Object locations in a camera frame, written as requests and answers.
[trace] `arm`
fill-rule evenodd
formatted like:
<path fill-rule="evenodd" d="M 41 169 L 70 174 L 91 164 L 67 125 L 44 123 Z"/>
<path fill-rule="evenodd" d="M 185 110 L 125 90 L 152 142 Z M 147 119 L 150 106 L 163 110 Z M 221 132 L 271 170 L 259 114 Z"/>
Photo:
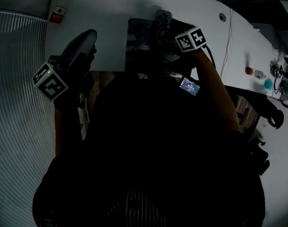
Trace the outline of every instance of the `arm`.
<path fill-rule="evenodd" d="M 55 109 L 55 155 L 82 142 L 78 109 Z"/>
<path fill-rule="evenodd" d="M 206 100 L 211 105 L 220 128 L 222 131 L 240 131 L 233 102 L 213 64 L 201 49 L 189 54 L 194 59 L 201 86 L 206 93 Z"/>

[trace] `small display screen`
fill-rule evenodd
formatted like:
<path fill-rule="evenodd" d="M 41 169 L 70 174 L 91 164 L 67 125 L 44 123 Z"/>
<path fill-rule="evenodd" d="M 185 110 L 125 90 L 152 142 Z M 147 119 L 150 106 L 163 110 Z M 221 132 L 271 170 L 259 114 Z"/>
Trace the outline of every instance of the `small display screen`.
<path fill-rule="evenodd" d="M 188 93 L 196 96 L 197 92 L 200 89 L 200 86 L 196 85 L 194 82 L 190 81 L 188 78 L 183 78 L 180 88 L 184 89 Z"/>

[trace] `teal object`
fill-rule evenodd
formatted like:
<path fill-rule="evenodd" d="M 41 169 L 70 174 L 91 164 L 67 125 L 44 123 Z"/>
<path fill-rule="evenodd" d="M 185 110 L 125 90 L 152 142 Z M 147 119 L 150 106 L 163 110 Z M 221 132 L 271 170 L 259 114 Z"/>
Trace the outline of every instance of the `teal object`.
<path fill-rule="evenodd" d="M 273 87 L 273 82 L 272 82 L 272 80 L 271 80 L 270 78 L 267 78 L 267 79 L 265 80 L 265 88 L 266 88 L 267 90 L 271 90 L 272 87 Z"/>

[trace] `white cable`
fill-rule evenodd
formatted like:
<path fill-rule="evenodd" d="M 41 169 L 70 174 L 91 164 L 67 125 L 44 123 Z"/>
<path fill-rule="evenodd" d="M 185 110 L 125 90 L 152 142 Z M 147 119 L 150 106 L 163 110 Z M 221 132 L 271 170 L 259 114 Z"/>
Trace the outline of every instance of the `white cable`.
<path fill-rule="evenodd" d="M 90 122 L 90 120 L 89 120 L 89 114 L 88 114 L 88 110 L 87 110 L 87 98 L 85 98 L 85 108 L 86 108 L 86 112 L 87 112 L 88 122 Z"/>
<path fill-rule="evenodd" d="M 225 68 L 225 65 L 228 61 L 228 48 L 229 48 L 229 43 L 230 43 L 230 40 L 232 37 L 232 17 L 233 17 L 234 11 L 232 9 L 230 9 L 229 12 L 230 12 L 230 24 L 229 24 L 228 42 L 227 42 L 227 46 L 226 46 L 226 52 L 225 52 L 225 57 L 224 57 L 224 61 L 223 61 L 223 66 L 222 66 L 222 69 L 220 72 L 220 78 L 222 78 L 222 76 L 223 76 L 224 68 Z"/>

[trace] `white table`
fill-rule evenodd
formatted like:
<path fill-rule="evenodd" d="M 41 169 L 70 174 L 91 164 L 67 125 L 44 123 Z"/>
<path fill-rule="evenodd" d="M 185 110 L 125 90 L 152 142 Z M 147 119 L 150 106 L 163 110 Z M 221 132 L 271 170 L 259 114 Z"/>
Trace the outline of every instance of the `white table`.
<path fill-rule="evenodd" d="M 55 6 L 57 0 L 52 0 L 49 17 Z M 230 8 L 215 0 L 71 0 L 61 24 L 48 23 L 46 58 L 51 54 L 61 54 L 73 38 L 93 28 L 98 32 L 97 53 L 90 69 L 124 71 L 128 20 L 154 19 L 157 9 L 168 10 L 173 18 L 202 27 L 220 73 L 227 45 Z M 226 15 L 226 22 L 219 19 L 220 13 Z M 222 80 L 229 86 L 256 91 L 251 82 L 262 81 L 245 74 L 244 50 L 251 54 L 252 63 L 256 64 L 254 68 L 268 75 L 267 66 L 272 60 L 271 44 L 259 32 L 253 31 L 252 26 L 237 13 L 234 12 L 232 20 L 233 37 Z M 197 76 L 196 70 L 193 70 L 192 76 Z"/>

